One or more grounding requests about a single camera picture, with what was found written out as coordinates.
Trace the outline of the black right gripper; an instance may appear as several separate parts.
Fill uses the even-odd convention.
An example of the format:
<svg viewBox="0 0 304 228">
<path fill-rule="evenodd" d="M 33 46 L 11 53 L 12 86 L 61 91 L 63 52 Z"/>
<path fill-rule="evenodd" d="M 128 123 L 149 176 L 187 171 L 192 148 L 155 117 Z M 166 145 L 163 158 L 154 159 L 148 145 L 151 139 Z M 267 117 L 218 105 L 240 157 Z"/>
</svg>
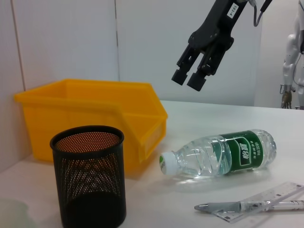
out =
<svg viewBox="0 0 304 228">
<path fill-rule="evenodd" d="M 183 85 L 200 51 L 205 51 L 197 71 L 187 83 L 196 91 L 202 89 L 205 77 L 215 75 L 225 52 L 231 48 L 234 42 L 231 31 L 246 4 L 246 0 L 214 2 L 203 24 L 191 34 L 189 44 L 177 62 L 179 69 L 175 71 L 172 81 Z"/>
</svg>

